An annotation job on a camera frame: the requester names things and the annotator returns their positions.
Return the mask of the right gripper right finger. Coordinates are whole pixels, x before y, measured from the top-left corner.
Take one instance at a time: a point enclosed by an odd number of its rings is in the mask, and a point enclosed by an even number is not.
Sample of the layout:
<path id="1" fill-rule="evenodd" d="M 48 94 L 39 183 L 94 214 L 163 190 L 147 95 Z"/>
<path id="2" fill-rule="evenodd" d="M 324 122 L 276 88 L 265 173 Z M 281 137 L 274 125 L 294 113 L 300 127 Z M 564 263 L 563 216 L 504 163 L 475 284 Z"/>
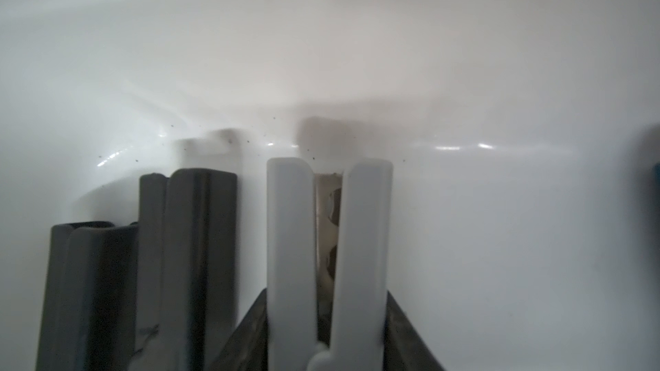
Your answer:
<path id="1" fill-rule="evenodd" d="M 383 369 L 445 371 L 391 293 L 387 295 Z"/>

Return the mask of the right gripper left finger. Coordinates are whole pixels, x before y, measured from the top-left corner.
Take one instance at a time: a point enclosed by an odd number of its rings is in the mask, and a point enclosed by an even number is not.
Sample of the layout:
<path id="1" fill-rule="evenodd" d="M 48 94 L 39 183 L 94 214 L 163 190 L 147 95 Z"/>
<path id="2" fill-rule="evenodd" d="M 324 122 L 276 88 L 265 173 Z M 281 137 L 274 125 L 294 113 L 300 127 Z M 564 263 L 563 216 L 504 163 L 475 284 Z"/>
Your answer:
<path id="1" fill-rule="evenodd" d="M 208 369 L 211 371 L 268 370 L 267 289 L 259 293 Z"/>

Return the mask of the black pruning pliers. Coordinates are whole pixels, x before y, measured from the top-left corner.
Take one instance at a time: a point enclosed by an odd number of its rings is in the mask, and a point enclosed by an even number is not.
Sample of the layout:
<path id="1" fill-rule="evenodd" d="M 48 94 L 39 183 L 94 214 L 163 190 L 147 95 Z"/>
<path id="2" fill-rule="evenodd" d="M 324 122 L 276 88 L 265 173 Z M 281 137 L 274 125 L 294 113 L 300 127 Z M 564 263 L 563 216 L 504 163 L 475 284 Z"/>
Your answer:
<path id="1" fill-rule="evenodd" d="M 140 178 L 130 370 L 207 370 L 229 340 L 237 187 L 234 173 L 204 168 Z"/>
<path id="2" fill-rule="evenodd" d="M 134 352 L 137 225 L 51 228 L 38 370 L 126 370 Z"/>

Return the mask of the grey-blue pruning pliers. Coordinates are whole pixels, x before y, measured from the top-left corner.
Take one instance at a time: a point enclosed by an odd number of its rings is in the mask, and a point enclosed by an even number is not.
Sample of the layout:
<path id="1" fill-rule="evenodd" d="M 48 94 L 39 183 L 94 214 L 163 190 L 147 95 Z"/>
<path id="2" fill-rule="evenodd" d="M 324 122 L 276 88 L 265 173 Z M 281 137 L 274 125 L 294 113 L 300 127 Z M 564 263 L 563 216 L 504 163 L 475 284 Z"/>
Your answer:
<path id="1" fill-rule="evenodd" d="M 387 307 L 393 164 L 345 171 L 331 336 L 317 328 L 315 176 L 301 158 L 267 163 L 267 322 L 271 370 L 380 370 Z"/>

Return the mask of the teal pruning pliers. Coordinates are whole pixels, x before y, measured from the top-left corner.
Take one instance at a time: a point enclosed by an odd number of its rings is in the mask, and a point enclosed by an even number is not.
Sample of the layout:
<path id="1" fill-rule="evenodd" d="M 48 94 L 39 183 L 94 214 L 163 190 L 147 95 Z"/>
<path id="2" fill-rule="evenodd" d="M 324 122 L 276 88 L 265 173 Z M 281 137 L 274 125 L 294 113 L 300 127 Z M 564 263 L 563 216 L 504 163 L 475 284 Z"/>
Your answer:
<path id="1" fill-rule="evenodd" d="M 654 190 L 657 196 L 660 195 L 660 163 L 656 163 L 652 168 Z"/>

